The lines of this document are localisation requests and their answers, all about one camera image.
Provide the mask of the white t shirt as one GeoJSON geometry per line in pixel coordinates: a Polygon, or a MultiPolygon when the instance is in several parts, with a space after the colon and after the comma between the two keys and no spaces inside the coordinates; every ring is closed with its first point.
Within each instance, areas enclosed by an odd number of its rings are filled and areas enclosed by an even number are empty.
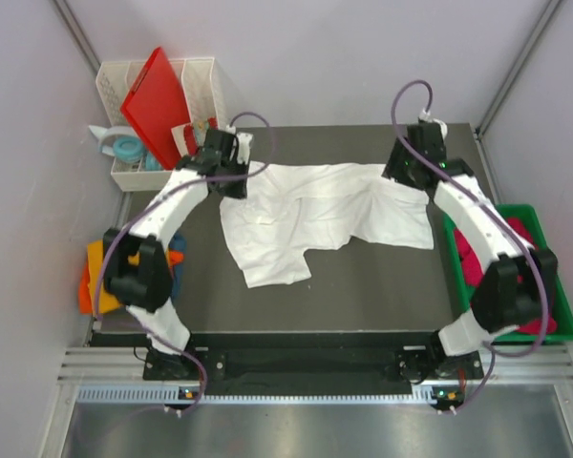
{"type": "Polygon", "coordinates": [[[381,164],[251,168],[247,197],[220,204],[226,246],[250,288],[307,280],[306,251],[338,250],[352,238],[434,247],[426,193],[383,177],[381,164]]]}

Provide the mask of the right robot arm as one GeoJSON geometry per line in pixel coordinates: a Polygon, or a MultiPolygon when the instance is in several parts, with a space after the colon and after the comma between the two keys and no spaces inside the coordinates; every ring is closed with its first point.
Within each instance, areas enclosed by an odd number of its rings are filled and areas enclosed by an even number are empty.
{"type": "Polygon", "coordinates": [[[439,123],[420,120],[399,132],[383,176],[426,192],[468,242],[481,269],[467,309],[430,337],[426,363],[434,375],[451,376],[461,357],[532,321],[546,330],[556,290],[556,255],[515,232],[468,164],[447,157],[439,123]]]}

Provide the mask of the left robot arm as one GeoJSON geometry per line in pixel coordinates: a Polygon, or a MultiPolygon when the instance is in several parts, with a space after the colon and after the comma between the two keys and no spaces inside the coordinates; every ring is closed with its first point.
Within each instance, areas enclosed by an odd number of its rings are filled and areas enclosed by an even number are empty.
{"type": "Polygon", "coordinates": [[[197,369],[187,349],[191,333],[172,301],[175,274],[168,262],[169,243],[210,193],[243,199],[253,136],[232,126],[209,129],[202,146],[183,156],[166,184],[136,219],[103,237],[100,279],[144,330],[149,342],[150,378],[183,380],[197,369]]]}

